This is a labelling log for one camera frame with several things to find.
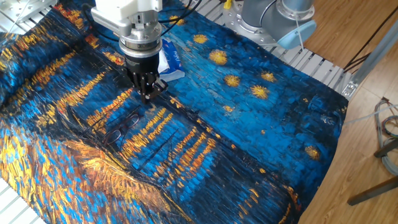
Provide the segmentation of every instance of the cable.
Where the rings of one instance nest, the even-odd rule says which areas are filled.
[[[375,107],[375,112],[381,112],[384,111],[388,108],[395,108],[395,105],[392,105],[388,108],[384,108],[383,110],[379,110],[380,106],[387,103],[388,105],[391,105],[387,100],[381,100]],[[380,118],[379,118],[379,113],[376,113],[376,124],[377,124],[377,138],[379,140],[379,145],[380,148],[383,148],[386,144],[390,143],[391,141],[394,140],[394,138],[388,138],[385,141],[383,141],[382,138],[382,125],[380,124]],[[388,155],[385,155],[381,157],[381,161],[384,164],[384,167],[393,175],[398,176],[398,167],[390,160]]]
[[[105,37],[106,39],[112,40],[112,41],[115,41],[115,42],[119,42],[118,39],[114,39],[114,38],[112,38],[112,37],[108,37],[107,35],[105,35],[105,34],[103,34],[102,32],[100,32],[100,31],[94,26],[93,22],[88,18],[87,13],[86,13],[86,10],[87,10],[87,9],[90,10],[90,9],[92,9],[93,7],[94,7],[94,6],[91,6],[91,5],[87,4],[87,3],[84,3],[84,4],[81,5],[81,11],[82,11],[82,13],[83,13],[85,19],[87,19],[87,21],[88,21],[88,23],[90,24],[90,26],[93,28],[93,30],[94,30],[95,32],[97,32],[99,35]]]
[[[365,47],[373,40],[374,36],[380,31],[380,29],[384,26],[384,24],[398,11],[398,6],[387,16],[387,18],[380,24],[380,26],[376,29],[373,35],[369,38],[369,40],[362,46],[362,48],[356,53],[356,55],[348,62],[348,64],[343,68],[346,70],[352,63],[353,60],[365,49]]]
[[[187,16],[189,16],[191,13],[193,13],[197,7],[199,7],[201,1],[202,1],[202,0],[199,0],[198,3],[195,5],[195,7],[193,7],[193,8],[188,12],[188,14],[186,14],[186,15],[183,14],[183,15],[182,15],[181,17],[179,17],[179,18],[168,19],[168,20],[159,21],[159,22],[160,22],[160,23],[168,23],[168,22],[175,22],[175,21],[179,21],[179,20],[181,20],[181,19],[184,19],[185,17],[187,17]]]
[[[188,3],[188,5],[186,6],[186,8],[185,8],[185,10],[184,10],[184,12],[183,12],[183,14],[182,14],[182,16],[180,16],[179,18],[177,18],[177,20],[173,23],[173,25],[171,25],[169,28],[167,28],[167,30],[165,30],[161,36],[165,35],[168,31],[170,31],[171,29],[173,29],[173,27],[174,27],[175,25],[177,25],[177,23],[183,18],[183,16],[185,15],[185,13],[187,13],[188,8],[191,6],[191,3],[192,3],[192,0],[189,0],[189,3]],[[201,3],[201,0],[198,1],[198,3],[195,5],[195,7],[194,7],[187,15],[189,15],[192,11],[194,11],[194,10],[199,6],[200,3]]]
[[[390,116],[390,117],[386,118],[386,119],[381,123],[381,128],[382,128],[382,130],[383,130],[384,133],[390,135],[391,137],[398,138],[398,134],[394,134],[394,133],[390,132],[390,131],[387,129],[387,127],[386,127],[386,124],[387,124],[388,122],[390,122],[390,121],[398,121],[398,116],[394,115],[394,116]]]
[[[347,73],[348,71],[350,71],[351,69],[357,67],[358,65],[360,65],[361,63],[363,63],[366,60],[366,58],[362,58],[359,59],[359,61],[357,63],[355,63],[354,65],[350,66],[349,68],[347,68],[346,70],[344,70],[344,73]]]
[[[391,109],[391,108],[395,108],[395,107],[397,107],[397,106],[398,106],[398,105],[391,105],[391,106],[389,106],[389,107],[387,107],[387,108],[384,108],[384,109],[382,109],[382,110],[378,110],[378,111],[374,112],[373,114],[369,114],[369,115],[367,115],[367,116],[365,116],[365,117],[362,117],[362,118],[358,118],[358,119],[355,119],[355,120],[352,120],[352,121],[345,122],[344,125],[353,124],[353,123],[356,123],[356,122],[358,122],[358,121],[362,121],[362,120],[364,120],[364,119],[368,119],[368,118],[370,118],[370,117],[372,117],[372,116],[374,116],[374,115],[377,115],[377,114],[379,114],[379,113],[381,113],[381,112],[383,112],[383,111],[385,111],[385,110],[388,110],[388,109]]]
[[[355,60],[355,61],[353,61],[352,63],[356,63],[356,62],[358,62],[358,61],[360,61],[360,60],[362,60],[362,59],[364,59],[364,58],[368,58],[370,54],[371,54],[371,53],[368,53],[367,55],[365,55],[365,56],[362,56],[362,57],[360,57],[360,58],[356,59],[356,60]]]
[[[303,44],[303,39],[301,38],[299,20],[297,19],[297,17],[298,17],[297,12],[294,12],[294,17],[295,17],[295,20],[296,20],[298,38],[300,39],[301,49],[304,51],[304,44]]]

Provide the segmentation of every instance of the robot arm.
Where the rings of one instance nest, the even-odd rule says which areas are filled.
[[[119,36],[120,49],[126,55],[124,71],[143,103],[167,88],[157,71],[162,49],[157,13],[161,10],[162,0],[96,0],[91,9],[95,22]]]
[[[317,27],[312,20],[315,13],[313,1],[233,1],[225,14],[236,16],[227,17],[226,26],[261,46],[280,45],[292,49],[300,45],[300,37],[302,41],[307,40]]]

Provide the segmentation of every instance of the gray wire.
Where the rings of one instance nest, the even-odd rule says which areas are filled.
[[[395,105],[392,105],[390,107],[384,108],[383,110],[379,110],[380,106],[383,105],[384,103],[388,103],[386,100],[381,100],[376,107],[374,108],[375,110],[375,117],[376,117],[376,124],[377,124],[377,138],[379,139],[379,145],[380,148],[383,148],[386,144],[390,143],[391,141],[394,140],[393,137],[386,139],[385,141],[383,141],[383,136],[382,136],[382,128],[381,128],[381,122],[380,122],[380,118],[379,118],[379,113],[385,110],[388,110],[390,108],[395,107]],[[381,161],[384,164],[384,167],[386,167],[386,169],[395,176],[398,176],[398,166],[396,166],[388,157],[388,154],[381,157]]]
[[[381,113],[381,112],[383,112],[383,111],[386,111],[386,110],[388,110],[388,109],[391,109],[391,108],[394,108],[394,107],[397,107],[397,106],[398,106],[398,105],[392,105],[392,106],[389,106],[389,107],[387,107],[387,108],[384,108],[384,109],[381,109],[381,110],[377,110],[377,111],[374,112],[373,114],[369,114],[369,115],[367,115],[367,116],[365,116],[365,117],[362,117],[362,118],[358,118],[358,119],[355,119],[355,120],[352,120],[352,121],[345,122],[344,125],[353,124],[353,123],[355,123],[355,122],[362,121],[362,120],[364,120],[364,119],[368,119],[368,118],[370,118],[370,117],[372,117],[372,116],[374,116],[374,115],[377,115],[377,114],[379,114],[379,113]]]

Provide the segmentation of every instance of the wooden floor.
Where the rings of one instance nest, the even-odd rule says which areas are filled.
[[[304,46],[344,67],[383,20],[398,6],[396,0],[315,0],[318,27]],[[398,19],[396,13],[360,55],[372,51]]]
[[[397,62],[398,44],[350,101],[346,121],[371,114],[383,96],[398,104]],[[390,111],[382,112],[381,119],[390,115]],[[393,177],[373,156],[377,149],[374,117],[344,126],[332,165],[300,223],[398,223],[398,189],[353,207],[346,203],[352,195]],[[398,164],[398,149],[389,155]]]

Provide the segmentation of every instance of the night sky pattern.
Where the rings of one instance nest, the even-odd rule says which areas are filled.
[[[83,2],[0,34],[2,178],[47,223],[297,223],[347,100],[194,12],[165,36],[186,77],[142,105]],[[160,19],[182,7],[168,1]],[[103,144],[134,110],[137,124]]]

